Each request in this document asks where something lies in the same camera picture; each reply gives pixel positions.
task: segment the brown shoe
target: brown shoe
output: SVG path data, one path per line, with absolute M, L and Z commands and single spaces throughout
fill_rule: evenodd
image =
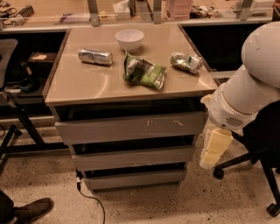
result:
M 27 221 L 42 217 L 53 208 L 53 201 L 49 198 L 38 199 L 26 206 L 15 207 L 16 224 L 24 224 Z

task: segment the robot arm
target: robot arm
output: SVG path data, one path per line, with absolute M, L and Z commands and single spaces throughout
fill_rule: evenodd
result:
M 253 31 L 241 49 L 243 65 L 213 93 L 209 118 L 219 127 L 240 130 L 258 111 L 280 100 L 280 22 Z

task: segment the silver can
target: silver can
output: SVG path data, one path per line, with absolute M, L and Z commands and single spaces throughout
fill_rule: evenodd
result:
M 87 63 L 110 66 L 113 63 L 113 54 L 111 52 L 99 52 L 81 48 L 79 50 L 79 59 Z
M 183 52 L 173 52 L 170 62 L 174 67 L 187 71 L 191 74 L 197 74 L 202 66 L 203 58 L 185 54 Z

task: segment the concrete floor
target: concrete floor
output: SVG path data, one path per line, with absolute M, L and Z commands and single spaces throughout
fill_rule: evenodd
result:
M 55 128 L 38 128 L 47 142 L 59 141 Z M 81 182 L 81 191 L 95 196 L 105 207 L 106 223 L 268 223 L 278 224 L 266 207 L 274 203 L 270 187 L 258 162 L 229 168 L 223 180 L 199 166 L 204 135 L 180 185 L 154 185 L 95 192 Z M 30 142 L 24 133 L 14 144 Z M 221 161 L 245 150 L 233 141 Z M 102 223 L 102 208 L 94 199 L 79 194 L 74 162 L 68 150 L 8 154 L 0 167 L 0 188 L 20 207 L 43 197 L 54 201 L 52 211 L 33 223 Z

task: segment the black pants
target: black pants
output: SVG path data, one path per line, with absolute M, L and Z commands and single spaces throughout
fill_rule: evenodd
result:
M 0 223 L 10 221 L 14 217 L 14 202 L 0 190 Z

